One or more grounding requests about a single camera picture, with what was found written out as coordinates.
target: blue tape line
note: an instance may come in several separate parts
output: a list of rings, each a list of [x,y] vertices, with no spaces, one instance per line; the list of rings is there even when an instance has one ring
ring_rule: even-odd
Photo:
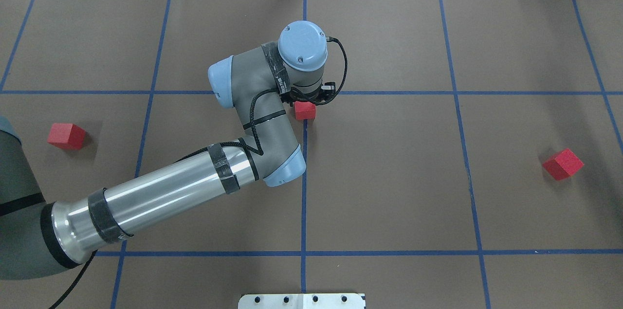
[[[121,273],[123,271],[123,260],[125,260],[125,247],[127,241],[123,241],[121,243],[121,251],[119,252],[119,263],[117,264],[117,274],[115,276],[115,287],[113,287],[113,296],[110,300],[110,309],[115,309],[116,307],[116,299],[119,295],[119,285],[121,284]]]
[[[19,28],[18,37],[13,44],[13,49],[11,50],[11,55],[9,56],[9,61],[6,64],[6,68],[4,68],[4,74],[2,75],[2,80],[0,81],[0,90],[4,88],[4,83],[6,83],[6,78],[9,76],[9,72],[11,71],[11,65],[13,64],[13,58],[15,57],[15,52],[18,51],[19,41],[22,39],[22,34],[24,33],[24,28],[26,27],[26,23],[28,22],[28,17],[31,15],[31,10],[33,10],[33,5],[35,0],[31,0],[28,4],[28,8],[26,10],[26,14],[24,15],[24,20],[22,21],[22,25]]]
[[[212,90],[154,90],[156,95],[214,95]],[[451,90],[343,90],[344,95],[454,95]],[[475,91],[458,90],[459,95],[552,95],[552,96],[602,96],[601,91]],[[609,96],[623,95],[623,91],[606,91]],[[1,90],[0,94],[151,94],[150,90]]]
[[[134,177],[138,178],[143,162],[143,151],[145,149],[145,139],[147,138],[147,128],[149,127],[149,117],[151,116],[151,105],[153,104],[154,94],[156,91],[156,81],[158,80],[158,68],[160,67],[160,57],[162,56],[162,46],[165,43],[166,23],[169,19],[169,8],[171,0],[166,0],[165,17],[162,21],[162,29],[160,31],[160,41],[158,42],[158,53],[156,55],[156,64],[154,65],[154,74],[151,79],[151,89],[149,90],[149,100],[147,101],[147,112],[145,114],[145,123],[143,125],[143,134],[141,135],[141,145],[138,149],[138,159],[136,160],[136,170]]]
[[[151,94],[151,90],[2,90],[0,94],[89,94],[89,95],[127,95]],[[154,90],[156,95],[212,95],[212,90]]]
[[[460,95],[601,95],[599,91],[457,91]]]
[[[478,255],[478,251],[307,251],[307,256]]]
[[[158,80],[158,68],[160,67],[160,56],[162,55],[162,46],[165,42],[166,22],[169,18],[169,8],[171,7],[171,0],[166,0],[165,17],[162,21],[162,29],[160,31],[160,41],[158,41],[158,54],[156,56],[156,64],[154,65],[154,74],[151,79],[151,89],[149,90],[149,101],[147,102],[147,111],[145,112],[145,123],[143,124],[143,134],[141,136],[141,144],[138,149],[138,159],[136,160],[136,169],[134,170],[134,177],[138,178],[138,174],[141,171],[141,163],[143,161],[143,150],[145,149],[145,138],[147,137],[147,128],[149,127],[149,117],[151,115],[151,105],[153,103],[154,92],[156,90],[156,81]],[[119,264],[117,267],[117,276],[115,278],[115,287],[113,289],[113,296],[110,301],[110,309],[115,309],[117,295],[119,293],[119,284],[121,282],[121,274],[123,271],[123,259],[125,258],[125,249],[127,241],[122,242],[121,252],[119,254]]]
[[[303,120],[303,159],[307,163],[307,120]],[[301,293],[307,291],[307,170],[303,172],[301,195]]]
[[[588,51],[588,56],[590,57],[590,63],[592,64],[592,69],[595,72],[595,76],[597,77],[597,82],[599,83],[599,88],[601,89],[601,94],[604,97],[605,108],[608,110],[608,115],[610,116],[610,122],[612,122],[612,127],[614,128],[614,134],[617,136],[619,149],[621,150],[621,153],[623,153],[623,140],[621,139],[621,133],[619,132],[617,121],[614,119],[614,114],[612,113],[612,108],[610,107],[610,101],[608,101],[608,95],[605,92],[604,83],[601,79],[601,75],[599,74],[599,68],[597,67],[597,62],[595,61],[595,57],[592,54],[592,48],[590,47],[588,37],[586,36],[584,24],[582,23],[582,18],[580,17],[580,12],[578,9],[578,3],[576,0],[571,0],[571,1],[573,3],[573,9],[576,12],[576,18],[578,19],[578,25],[580,27],[580,31],[582,32],[582,37],[585,40],[586,50]]]
[[[484,255],[623,254],[623,249],[505,249],[482,253]]]
[[[125,95],[149,94],[149,90],[3,90],[1,94],[41,94],[41,95]]]
[[[307,0],[303,0],[303,20],[307,20]]]
[[[393,90],[373,90],[373,91],[345,91],[340,95],[452,95],[452,91],[393,91]]]
[[[478,212],[476,211],[476,198],[474,197],[474,185],[472,183],[472,172],[469,167],[469,157],[467,156],[467,144],[465,143],[465,132],[463,131],[463,118],[461,117],[460,104],[458,102],[458,90],[456,77],[454,76],[454,64],[452,63],[452,52],[450,51],[450,38],[448,37],[448,27],[445,19],[445,9],[443,0],[439,0],[439,10],[441,12],[441,21],[443,25],[443,38],[445,38],[445,51],[448,56],[448,66],[450,68],[450,80],[452,81],[452,91],[454,92],[454,107],[457,113],[458,133],[461,138],[461,147],[463,149],[463,163],[467,171],[467,180],[469,181],[469,194],[472,205],[472,220],[474,221],[474,233],[476,234],[476,246],[478,247],[478,259],[480,261],[480,275],[482,278],[483,293],[485,295],[485,305],[487,309],[491,309],[491,300],[489,296],[489,283],[487,282],[487,268],[485,267],[485,257],[482,254],[482,242],[480,240],[480,225],[478,224]]]
[[[487,256],[496,255],[594,255],[623,254],[623,249],[500,249],[456,251],[305,251],[307,256]],[[96,256],[120,256],[121,252],[97,252]],[[299,251],[125,251],[124,257],[235,257],[235,256],[301,256]]]
[[[154,94],[166,95],[214,95],[212,90],[156,90]]]
[[[211,257],[211,256],[300,256],[299,251],[129,251],[125,256],[189,256],[189,257]]]

